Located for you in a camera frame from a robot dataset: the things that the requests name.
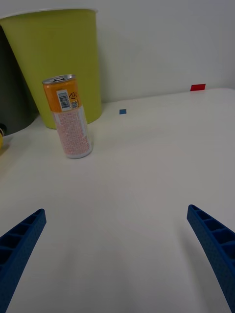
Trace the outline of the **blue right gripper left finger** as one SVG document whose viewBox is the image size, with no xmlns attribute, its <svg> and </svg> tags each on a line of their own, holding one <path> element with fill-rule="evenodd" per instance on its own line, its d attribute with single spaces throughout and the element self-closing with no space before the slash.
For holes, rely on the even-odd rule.
<svg viewBox="0 0 235 313">
<path fill-rule="evenodd" d="M 47 223 L 44 209 L 39 209 L 0 238 L 0 312 L 4 313 Z"/>
</svg>

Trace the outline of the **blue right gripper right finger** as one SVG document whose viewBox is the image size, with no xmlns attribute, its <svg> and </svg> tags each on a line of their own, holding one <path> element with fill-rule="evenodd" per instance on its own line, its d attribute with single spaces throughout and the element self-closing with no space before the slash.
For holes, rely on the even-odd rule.
<svg viewBox="0 0 235 313">
<path fill-rule="evenodd" d="M 204 250 L 231 312 L 234 312 L 235 233 L 192 204 L 188 206 L 187 220 Z"/>
</svg>

